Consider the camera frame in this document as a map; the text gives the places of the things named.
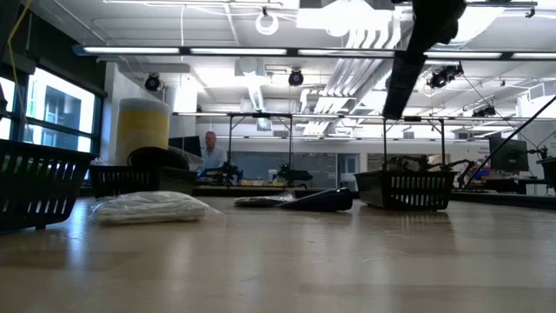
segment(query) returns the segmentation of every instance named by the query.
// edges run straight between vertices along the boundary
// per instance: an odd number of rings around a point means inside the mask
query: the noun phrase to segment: yellow container
[[[116,165],[127,165],[129,153],[142,147],[167,149],[170,114],[170,107],[159,101],[122,99],[116,129]]]

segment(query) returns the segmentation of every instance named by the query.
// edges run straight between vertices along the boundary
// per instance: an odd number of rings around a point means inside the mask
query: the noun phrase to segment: black tool
[[[311,210],[336,212],[350,210],[354,203],[351,191],[347,188],[326,190],[299,200],[280,204],[278,207],[291,210]]]

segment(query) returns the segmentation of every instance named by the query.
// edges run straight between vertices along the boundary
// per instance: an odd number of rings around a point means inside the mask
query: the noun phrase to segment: cable
[[[490,103],[480,94],[480,92],[475,88],[475,86],[473,86],[473,84],[469,81],[469,79],[467,79],[467,77],[465,76],[465,74],[462,75],[467,82],[469,83],[469,85],[471,87],[473,87],[473,90],[475,90],[475,92],[477,93],[477,95],[479,95],[479,97],[483,100],[483,102],[485,102],[486,105],[490,105]],[[501,117],[504,118],[497,110],[494,110],[496,112],[496,114]],[[510,122],[508,122],[506,119],[504,119],[504,122],[506,122],[511,128],[513,128],[514,130],[516,130],[517,128],[512,125]],[[525,137],[523,134],[520,134],[520,136],[522,136],[525,140],[527,140],[530,144],[533,145],[533,147],[535,147],[537,150],[539,149],[539,146],[537,146],[536,144],[534,144],[534,142],[532,142],[531,140],[529,140],[529,138]]]
[[[13,39],[17,30],[19,29],[19,26],[21,25],[21,22],[25,18],[25,14],[27,14],[27,11],[29,10],[29,6],[30,6],[32,1],[33,0],[27,0],[27,2],[25,3],[25,6],[23,7],[23,12],[21,13],[21,16],[19,16],[19,18],[17,19],[16,25],[14,26],[14,28],[10,32],[10,36],[8,37],[8,53],[10,55],[10,62],[11,62],[11,69],[13,71],[12,74],[14,76],[14,83],[16,83],[17,100],[19,100],[19,106],[21,107],[22,112],[23,112],[22,122],[23,122],[23,125],[27,126],[27,131],[28,131],[29,136],[31,138],[31,142],[34,143],[33,136],[31,135],[30,126],[27,123],[27,105],[25,104],[25,101],[22,98],[21,91],[20,91],[20,88],[19,88],[19,83],[17,82],[16,62],[14,61],[14,51],[11,47],[11,39]]]
[[[540,115],[540,113],[546,110],[546,108],[548,108],[554,101],[556,101],[556,96],[554,96],[548,103],[546,103],[542,108],[540,108],[540,110],[537,111],[537,113],[535,113],[531,118],[529,118],[527,122],[523,123],[523,125],[521,125],[518,129],[516,129],[508,138],[504,140],[504,142],[502,142],[498,147],[496,147],[494,151],[491,151],[490,155],[485,159],[485,161],[483,161],[483,163],[477,168],[477,170],[475,170],[475,172],[471,175],[471,177],[475,177],[477,173],[479,173],[480,170],[482,170],[482,168],[485,167],[485,164],[487,164],[488,161],[490,161],[493,158],[493,155],[496,154],[498,150],[500,150],[500,148],[502,148],[507,142],[509,142],[515,135],[520,133],[521,130],[527,127],[527,125],[529,125],[535,118],[537,118]],[[463,189],[467,189],[472,181],[473,179],[470,179],[466,183]]]

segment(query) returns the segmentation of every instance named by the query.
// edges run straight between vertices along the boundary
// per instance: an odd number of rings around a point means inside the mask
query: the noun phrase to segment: ceiling light
[[[338,115],[326,114],[293,114],[292,117],[307,117],[307,118],[338,118]]]
[[[512,59],[556,59],[556,53],[519,52],[514,53]]]
[[[255,20],[255,27],[257,29],[257,31],[263,35],[266,36],[270,36],[270,35],[274,35],[274,33],[278,30],[278,17],[276,16],[276,14],[267,14],[266,13],[266,9],[263,8],[263,13],[261,13],[257,19]],[[262,26],[262,19],[264,17],[270,17],[272,19],[272,22],[270,23],[269,26]]]
[[[119,54],[119,55],[179,55],[179,48],[165,48],[165,47],[84,47],[83,50],[90,54]]]
[[[212,112],[176,112],[174,115],[179,117],[227,117],[226,113],[212,113]]]
[[[426,60],[425,65],[458,65],[460,62],[458,61],[444,61],[444,60]]]
[[[473,52],[473,51],[429,51],[427,57],[447,58],[453,60],[496,59],[502,56],[501,52]]]
[[[287,139],[288,137],[278,137],[278,136],[251,136],[251,139]]]
[[[285,56],[286,49],[249,49],[249,48],[191,48],[192,55],[259,55]]]
[[[192,6],[223,6],[227,4],[229,6],[236,7],[262,7],[266,6],[268,8],[281,8],[282,3],[280,2],[267,2],[267,1],[218,1],[218,0],[208,0],[208,1],[183,1],[183,0],[103,0],[105,3],[119,3],[119,4],[144,4],[148,6],[169,6],[169,5],[192,5]]]
[[[392,50],[364,50],[364,49],[299,49],[300,56],[311,57],[394,57]]]

